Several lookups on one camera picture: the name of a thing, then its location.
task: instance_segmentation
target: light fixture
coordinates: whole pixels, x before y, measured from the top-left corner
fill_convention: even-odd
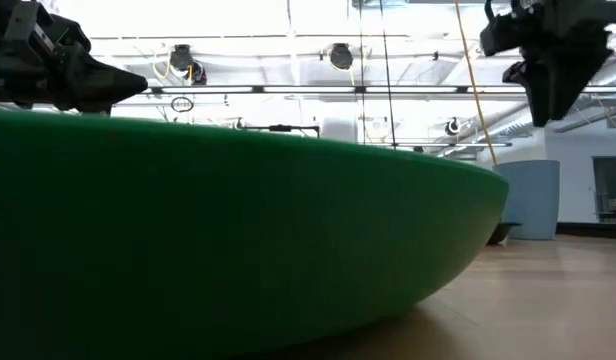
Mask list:
[[[349,71],[352,67],[353,57],[348,44],[333,44],[329,55],[335,69]]]
[[[354,86],[266,86],[265,93],[303,94],[303,93],[354,93]]]
[[[243,94],[251,93],[252,86],[178,86],[161,88],[160,91],[164,94]]]
[[[532,124],[532,119],[529,119],[527,117],[522,117],[522,118],[517,119],[517,120],[515,120],[513,122],[510,122],[508,124],[504,124],[502,126],[494,128],[492,130],[489,130],[488,134],[491,137],[493,137],[493,136],[498,135],[498,134],[500,134],[500,133],[502,133],[502,132],[504,132],[506,130],[509,130],[509,129],[513,128],[513,127],[516,127],[516,126],[526,126],[526,125],[529,125],[529,124]],[[482,133],[481,135],[479,135],[477,137],[477,141],[484,140],[485,138],[486,138],[486,135]]]
[[[468,87],[469,93],[474,93],[472,87]],[[478,93],[499,93],[499,94],[525,94],[526,89],[521,86],[477,86]]]
[[[456,117],[446,123],[445,131],[448,136],[459,135],[459,132],[461,131],[461,124]]]
[[[208,83],[206,70],[201,63],[193,59],[188,44],[175,45],[175,49],[170,53],[168,66],[185,73],[183,78],[189,80],[191,85],[200,86]]]
[[[366,92],[369,93],[387,93],[387,86],[369,86]],[[390,87],[390,92],[394,94],[409,93],[409,94],[438,94],[438,93],[455,93],[457,88],[454,86],[395,86]]]

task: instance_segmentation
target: white ceiling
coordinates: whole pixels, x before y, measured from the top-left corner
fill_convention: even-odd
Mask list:
[[[59,13],[79,22],[93,43],[92,54],[100,61],[148,78],[151,86],[181,85],[182,79],[166,70],[169,52],[176,44],[190,44],[203,63],[209,85],[362,85],[361,38],[366,53],[364,85],[387,84],[387,64],[392,85],[468,85],[457,16],[452,0],[435,4],[387,7],[382,21],[378,8],[364,8],[362,21],[349,0],[54,0]],[[507,11],[495,5],[496,12]],[[502,73],[519,61],[518,51],[485,58],[479,50],[479,33],[487,19],[483,4],[461,6],[470,58],[479,85],[501,85]],[[383,32],[387,35],[384,44]],[[330,66],[320,53],[335,42],[349,43],[355,56],[352,78]],[[433,53],[439,59],[433,59]],[[234,121],[256,123],[310,123],[313,117],[359,117],[361,104],[351,95],[347,101],[323,102],[301,97],[267,95],[196,96],[195,109],[179,115],[184,121]],[[146,105],[167,104],[170,99],[138,99]],[[486,115],[518,104],[484,101]],[[169,106],[124,106],[120,116],[163,119],[177,116]],[[387,99],[366,102],[366,116],[390,116]],[[393,102],[392,113],[404,138],[438,138],[443,123],[457,117],[474,118],[476,105],[467,100]],[[385,132],[381,121],[372,136]]]

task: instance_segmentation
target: ceiling light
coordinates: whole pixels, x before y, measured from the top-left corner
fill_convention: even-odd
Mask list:
[[[459,123],[457,118],[453,118],[451,121],[448,121],[448,123],[446,123],[445,130],[446,135],[448,136],[459,135],[459,132],[461,131],[461,124]]]
[[[337,70],[349,71],[353,57],[348,44],[333,44],[330,50],[330,63]]]
[[[469,87],[468,92],[472,93],[473,88]],[[526,89],[521,86],[478,86],[478,93],[505,93],[505,94],[525,94]]]
[[[457,92],[457,88],[454,86],[397,86],[390,87],[390,89],[388,86],[372,86],[366,88],[366,92],[369,93],[388,93],[388,90],[395,94],[437,94]]]
[[[353,86],[266,86],[266,93],[299,94],[299,93],[354,93]]]
[[[251,93],[252,86],[180,86],[165,87],[160,89],[160,91],[164,94],[243,94]]]
[[[190,53],[190,45],[188,44],[175,45],[175,50],[170,53],[168,66],[172,66],[179,72],[184,73],[184,80],[190,81],[192,85],[206,85],[208,83],[206,70],[201,63],[193,59]]]

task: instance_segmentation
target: floor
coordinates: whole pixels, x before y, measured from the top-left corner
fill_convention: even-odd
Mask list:
[[[254,358],[616,359],[616,240],[489,247],[406,315]]]

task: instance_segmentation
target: green curved surface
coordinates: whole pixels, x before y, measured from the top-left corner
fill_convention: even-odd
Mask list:
[[[456,277],[506,194],[413,153],[0,112],[0,359],[205,359],[336,334]]]

